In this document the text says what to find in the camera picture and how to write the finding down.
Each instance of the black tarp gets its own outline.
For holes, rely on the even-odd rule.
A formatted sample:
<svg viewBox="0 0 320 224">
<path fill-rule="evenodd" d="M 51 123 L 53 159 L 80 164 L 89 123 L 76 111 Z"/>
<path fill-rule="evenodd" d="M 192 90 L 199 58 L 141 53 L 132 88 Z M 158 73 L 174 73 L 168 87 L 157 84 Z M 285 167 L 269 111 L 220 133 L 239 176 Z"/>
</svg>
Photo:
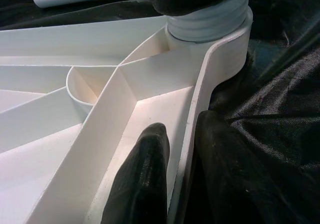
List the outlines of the black tarp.
<svg viewBox="0 0 320 224">
<path fill-rule="evenodd" d="M 31 0 L 0 3 L 0 30 L 158 15 L 151 0 L 46 10 Z M 249 5 L 254 22 L 245 67 L 213 91 L 210 111 L 198 121 L 185 223 L 320 223 L 320 0 Z M 257 175 L 266 180 L 260 189 Z M 219 189 L 211 179 L 225 185 Z M 271 196 L 278 197 L 272 210 L 265 203 Z"/>
</svg>

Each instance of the black fabric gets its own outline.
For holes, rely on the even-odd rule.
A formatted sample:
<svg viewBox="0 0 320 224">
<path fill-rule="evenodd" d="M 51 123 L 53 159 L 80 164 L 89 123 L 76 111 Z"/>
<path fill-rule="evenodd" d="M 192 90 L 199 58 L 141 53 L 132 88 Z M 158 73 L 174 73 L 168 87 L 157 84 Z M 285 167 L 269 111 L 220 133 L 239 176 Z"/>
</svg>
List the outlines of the black fabric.
<svg viewBox="0 0 320 224">
<path fill-rule="evenodd" d="M 165 224 L 166 170 L 170 146 L 166 127 L 148 126 L 117 172 L 101 224 Z"/>
<path fill-rule="evenodd" d="M 320 0 L 249 5 L 245 67 L 198 119 L 184 222 L 319 223 Z"/>
</svg>

